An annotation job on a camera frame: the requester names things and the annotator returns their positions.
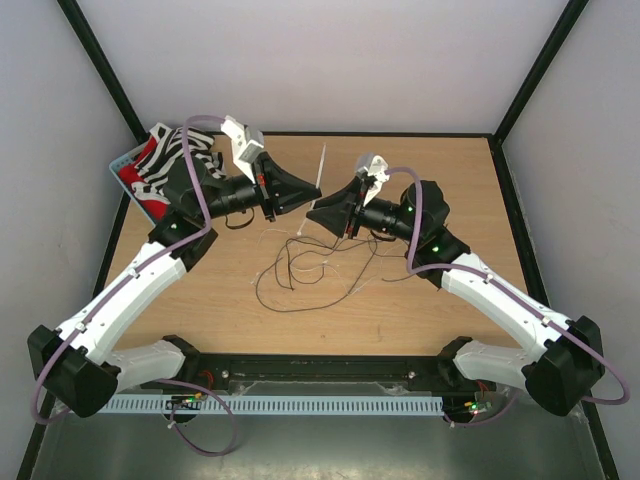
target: white wall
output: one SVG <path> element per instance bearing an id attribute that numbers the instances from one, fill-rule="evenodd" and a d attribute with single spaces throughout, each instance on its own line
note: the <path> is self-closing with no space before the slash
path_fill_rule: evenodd
<path id="1" fill-rule="evenodd" d="M 493 132 L 567 0 L 80 0 L 146 128 Z"/>
<path id="2" fill-rule="evenodd" d="M 90 298 L 119 198 L 107 164 L 134 141 L 56 2 L 3 2 L 0 85 L 0 478 L 15 478 L 27 336 Z"/>
<path id="3" fill-rule="evenodd" d="M 593 0 L 505 150 L 552 305 L 586 314 L 632 400 L 600 407 L 621 477 L 640 435 L 640 3 Z M 616 397 L 607 375 L 594 392 Z"/>

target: wooden tabletop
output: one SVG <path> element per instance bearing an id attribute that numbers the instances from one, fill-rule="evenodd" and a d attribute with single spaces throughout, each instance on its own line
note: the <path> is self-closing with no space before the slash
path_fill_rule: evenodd
<path id="1" fill-rule="evenodd" d="M 266 148 L 285 170 L 315 183 L 326 143 L 321 188 L 329 195 L 353 178 L 356 159 L 365 152 L 382 155 L 390 166 L 409 166 L 435 180 L 451 207 L 448 227 L 509 282 L 524 289 L 522 271 L 511 236 L 487 141 L 482 138 L 400 138 L 336 136 L 267 136 Z M 219 138 L 227 172 L 239 172 L 230 162 L 230 146 Z M 379 198 L 398 201 L 411 178 L 396 175 Z M 264 220 L 259 209 L 247 228 L 232 231 L 224 219 L 214 220 L 219 237 L 207 255 L 182 280 L 169 287 L 123 335 L 118 348 L 153 343 L 177 334 L 202 352 L 340 355 L 434 355 L 459 335 L 494 345 L 513 340 L 466 302 L 417 277 L 406 275 L 404 259 L 375 257 L 357 290 L 339 304 L 312 312 L 275 313 L 261 306 L 255 294 L 258 272 L 271 265 L 287 238 L 295 236 L 308 206 Z M 240 214 L 231 222 L 242 223 Z M 149 220 L 133 203 L 122 228 L 109 281 L 131 261 L 151 230 Z M 333 244 L 335 237 L 307 222 L 303 233 Z M 363 229 L 360 237 L 366 239 Z M 301 251 L 319 248 L 300 246 Z M 381 244 L 378 253 L 401 255 L 399 241 Z M 327 257 L 326 275 L 314 285 L 294 291 L 278 287 L 273 271 L 260 283 L 260 296 L 277 309 L 328 304 L 345 293 L 371 255 L 368 245 Z M 296 262 L 300 280 L 319 278 L 325 257 L 307 254 Z M 280 274 L 286 281 L 285 269 Z"/>

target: red fabric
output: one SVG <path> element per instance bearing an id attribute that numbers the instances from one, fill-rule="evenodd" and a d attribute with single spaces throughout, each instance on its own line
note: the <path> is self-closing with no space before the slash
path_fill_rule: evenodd
<path id="1" fill-rule="evenodd" d="M 156 145 L 158 145 L 158 142 L 154 137 L 151 137 L 142 149 L 142 152 L 140 152 L 140 155 L 138 155 L 136 161 L 131 165 L 122 167 L 118 172 L 118 176 L 129 187 L 130 191 L 133 191 L 131 185 L 134 182 L 144 182 L 144 180 L 140 178 L 140 175 L 138 175 L 138 171 L 135 166 L 149 155 L 149 153 L 156 148 Z M 140 200 L 136 198 L 136 201 L 142 205 L 142 208 L 144 208 L 155 220 L 160 220 L 167 212 L 167 205 L 162 202 L 158 202 L 157 200 Z"/>

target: robotic arm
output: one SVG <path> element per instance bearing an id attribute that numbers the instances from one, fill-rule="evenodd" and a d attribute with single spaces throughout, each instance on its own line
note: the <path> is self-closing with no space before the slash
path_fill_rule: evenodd
<path id="1" fill-rule="evenodd" d="M 264 150 L 259 131 L 231 117 L 226 118 L 222 130 L 231 137 L 233 162 L 243 174 L 216 179 L 201 160 L 192 158 L 211 218 L 259 206 L 265 218 L 275 221 L 277 215 L 321 196 L 315 186 L 287 173 L 273 161 Z M 186 162 L 175 162 L 164 186 L 170 209 L 133 261 L 100 295 L 57 329 L 52 331 L 41 325 L 29 336 L 27 344 L 36 378 L 63 342 L 72 339 L 43 385 L 78 416 L 93 415 L 126 388 L 159 378 L 189 381 L 197 373 L 199 352 L 175 335 L 153 345 L 112 351 L 140 313 L 190 271 L 218 237 L 211 229 L 152 260 L 167 247 L 203 229 L 205 221 L 195 188 Z M 140 269 L 147 263 L 147 268 Z M 99 307 L 97 313 L 87 322 L 95 307 Z"/>
<path id="2" fill-rule="evenodd" d="M 559 325 L 602 355 L 598 326 L 585 316 L 570 320 L 496 274 L 444 226 L 449 206 L 436 182 L 421 181 L 423 202 L 418 212 L 415 184 L 402 193 L 400 203 L 375 198 L 387 179 L 384 159 L 366 154 L 356 164 L 354 179 L 317 201 L 307 217 L 338 237 L 353 238 L 364 227 L 412 241 L 416 215 L 420 215 L 412 267 L 435 268 L 417 275 L 472 304 L 521 346 L 496 347 L 458 337 L 439 355 L 443 376 L 452 386 L 460 375 L 511 385 L 526 390 L 547 411 L 567 415 L 602 377 L 604 367 L 549 324 Z"/>

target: black metal frame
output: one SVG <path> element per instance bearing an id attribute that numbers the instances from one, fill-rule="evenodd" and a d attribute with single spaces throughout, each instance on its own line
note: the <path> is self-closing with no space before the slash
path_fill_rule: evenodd
<path id="1" fill-rule="evenodd" d="M 376 137 L 449 137 L 449 138 L 486 138 L 491 150 L 491 155 L 496 170 L 496 175 L 502 192 L 505 208 L 511 226 L 511 232 L 516 244 L 520 265 L 526 282 L 529 295 L 541 303 L 548 304 L 548 298 L 542 283 L 542 277 L 535 258 L 535 253 L 529 236 L 529 231 L 525 224 L 519 200 L 514 188 L 513 180 L 509 171 L 509 166 L 502 150 L 507 135 L 515 125 L 518 117 L 524 110 L 527 102 L 533 95 L 536 87 L 540 83 L 547 69 L 551 65 L 555 55 L 569 35 L 571 29 L 577 22 L 580 14 L 587 5 L 588 0 L 569 0 L 562 15 L 556 23 L 553 31 L 547 39 L 544 47 L 538 55 L 531 70 L 526 76 L 517 95 L 511 103 L 504 119 L 500 123 L 494 134 L 489 133 L 371 133 L 371 132 L 266 132 L 272 135 L 336 135 L 336 136 L 376 136 Z M 139 143 L 147 139 L 147 133 L 140 123 L 140 120 L 131 105 L 122 85 L 106 58 L 100 44 L 93 34 L 89 23 L 84 17 L 80 7 L 75 0 L 58 0 L 73 30 L 76 32 L 80 42 L 87 51 L 96 70 L 102 78 L 106 88 L 111 94 L 114 102 L 118 106 L 124 120 Z M 107 250 L 102 262 L 100 273 L 96 282 L 94 295 L 97 295 L 105 286 L 107 274 L 111 266 L 111 261 L 115 253 L 115 248 L 124 224 L 129 197 L 124 194 L 118 207 L 118 212 L 109 238 Z M 223 378 L 222 371 L 240 373 L 242 378 L 250 379 L 251 375 L 264 375 L 265 372 L 270 378 L 286 378 L 288 381 L 309 380 L 313 377 L 316 380 L 350 380 L 350 381 L 376 381 L 385 383 L 397 383 L 404 381 L 413 390 L 431 391 L 434 394 L 468 395 L 476 390 L 475 385 L 470 382 L 463 385 L 458 392 L 446 388 L 437 375 L 432 375 L 436 371 L 435 357 L 379 357 L 379 356 L 354 356 L 354 357 L 333 357 L 333 356 L 313 356 L 313 355 L 217 355 L 205 354 L 202 362 L 208 365 L 216 374 L 216 380 L 221 381 L 218 387 L 225 388 L 229 380 L 234 379 L 233 373 L 226 379 Z M 413 378 L 409 378 L 408 372 L 415 373 Z M 45 397 L 43 414 L 49 414 L 53 406 L 53 398 L 50 395 Z M 598 456 L 602 464 L 603 471 L 607 478 L 616 479 L 618 473 L 609 450 L 609 446 L 598 416 L 596 407 L 593 404 L 583 402 L 583 408 L 591 428 Z M 44 436 L 45 427 L 36 425 L 25 452 L 19 479 L 29 479 L 35 465 L 40 444 Z"/>

